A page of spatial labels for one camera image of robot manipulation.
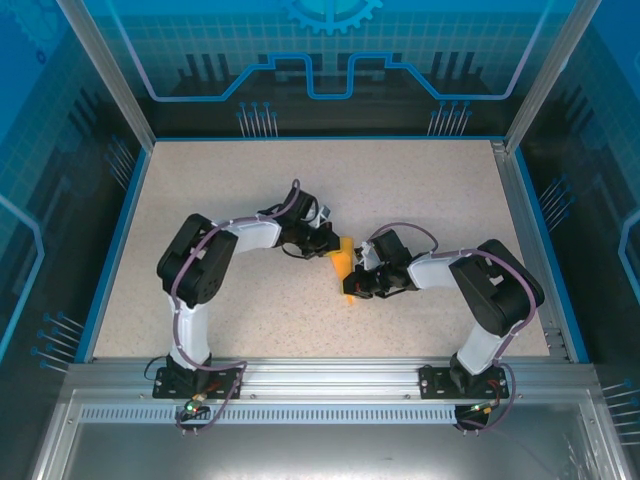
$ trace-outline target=beige work surface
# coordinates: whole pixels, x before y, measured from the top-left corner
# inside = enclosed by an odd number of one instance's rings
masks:
[[[185,218],[252,214],[281,202],[293,178],[331,208],[334,231],[356,244],[379,226],[409,221],[440,251],[501,240],[520,249],[488,141],[316,140],[160,142],[156,145],[95,348],[96,357],[168,352],[171,312],[156,264]],[[412,253],[428,238],[397,229]],[[331,261],[279,249],[233,258],[209,303],[214,356],[450,356],[474,324],[462,294],[431,289],[388,300],[339,294]],[[536,318],[509,355],[548,355]]]

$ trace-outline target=enclosure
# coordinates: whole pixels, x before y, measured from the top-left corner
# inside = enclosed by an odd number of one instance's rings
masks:
[[[3,478],[635,478],[639,15],[0,3]],[[172,342],[156,265],[190,214],[253,215],[294,178],[356,245],[394,221],[445,251],[497,238],[538,280],[499,428],[421,398],[473,326],[460,291],[349,305],[329,259],[274,248],[234,257],[210,303],[214,363],[248,361],[239,398],[182,438],[184,400],[143,376]]]

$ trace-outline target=gear graphic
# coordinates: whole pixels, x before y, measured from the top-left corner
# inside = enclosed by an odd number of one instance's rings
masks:
[[[55,0],[0,0],[2,13],[12,13],[22,32],[39,48],[53,40],[60,28]]]
[[[382,0],[282,0],[282,6],[300,28],[333,35],[336,30],[345,34],[349,28],[360,28],[362,20],[373,18],[374,8],[382,7]]]

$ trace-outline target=orange object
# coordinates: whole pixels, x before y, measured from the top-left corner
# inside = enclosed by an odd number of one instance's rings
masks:
[[[344,295],[342,281],[353,272],[353,238],[340,237],[340,250],[330,252],[328,255],[340,279],[340,292]],[[353,295],[347,295],[349,305],[353,305],[353,300]]]

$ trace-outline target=glass panel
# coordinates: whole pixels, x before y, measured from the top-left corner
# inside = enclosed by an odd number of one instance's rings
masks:
[[[640,383],[639,15],[640,4],[602,2],[522,145],[604,386]]]
[[[581,424],[554,405],[514,408],[479,439],[450,425],[217,425],[199,438],[81,425],[64,478],[596,479]]]
[[[503,135],[573,4],[87,2],[161,137]]]
[[[0,42],[0,464],[24,479],[140,145],[54,1],[0,2]]]

